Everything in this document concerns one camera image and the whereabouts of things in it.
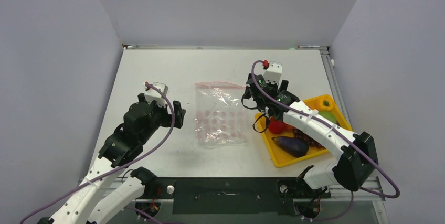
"bolt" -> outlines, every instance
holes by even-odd
[[[167,186],[167,193],[172,194],[175,191],[175,187],[172,185]]]
[[[280,186],[280,192],[284,193],[288,189],[287,185]]]

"eggplant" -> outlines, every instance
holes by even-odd
[[[276,136],[273,137],[272,140],[278,147],[294,157],[302,157],[306,155],[309,150],[309,144],[298,138]]]

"white table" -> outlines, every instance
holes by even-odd
[[[105,139],[123,120],[129,106],[143,92],[143,82],[162,82],[169,86],[168,98],[186,109],[184,126],[175,129],[157,151],[134,164],[144,166],[159,177],[295,177],[311,164],[330,162],[324,154],[288,167],[276,168],[261,138],[256,133],[242,146],[204,149],[197,146],[195,129],[194,83],[227,81],[244,85],[252,63],[258,59],[283,64],[282,79],[288,90],[300,99],[331,93],[319,50],[125,50],[96,143],[94,157]],[[263,73],[259,66],[256,73]],[[150,150],[166,134],[160,128],[144,145]]]

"yellow basket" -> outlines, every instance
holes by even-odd
[[[340,110],[338,109],[337,105],[335,104],[334,100],[331,98],[330,95],[324,94],[319,97],[310,98],[308,100],[305,100],[304,103],[308,107],[310,107],[312,110],[317,109],[318,111],[331,112],[334,115],[334,117],[337,119],[337,123],[341,127],[352,131],[351,126],[348,124],[345,117],[340,112]],[[261,113],[256,114],[255,119],[257,119],[260,115],[261,115]],[[266,118],[264,118],[264,117],[260,118],[260,120],[258,120],[258,122],[257,122],[257,127],[258,127],[258,131],[263,131],[264,128],[266,127]],[[287,152],[283,151],[281,148],[279,148],[277,145],[275,145],[275,143],[272,140],[272,138],[274,136],[294,137],[293,132],[284,131],[279,135],[275,135],[275,134],[270,133],[269,131],[266,131],[264,133],[261,133],[261,135],[264,139],[267,149],[269,150],[269,154],[270,154],[270,157],[272,158],[273,164],[278,168],[285,167],[285,166],[291,165],[293,163],[309,159],[311,157],[316,157],[316,156],[324,154],[324,153],[328,153],[328,150],[326,150],[325,148],[319,149],[317,147],[310,146],[309,151],[305,156],[296,158],[296,157],[288,154]]]

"wall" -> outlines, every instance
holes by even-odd
[[[374,135],[401,189],[385,204],[391,223],[443,223],[444,11],[445,0],[357,0],[332,44],[353,127]]]
[[[330,45],[356,0],[100,0],[126,44]]]
[[[0,222],[18,223],[83,176],[122,46],[99,0],[0,6]]]

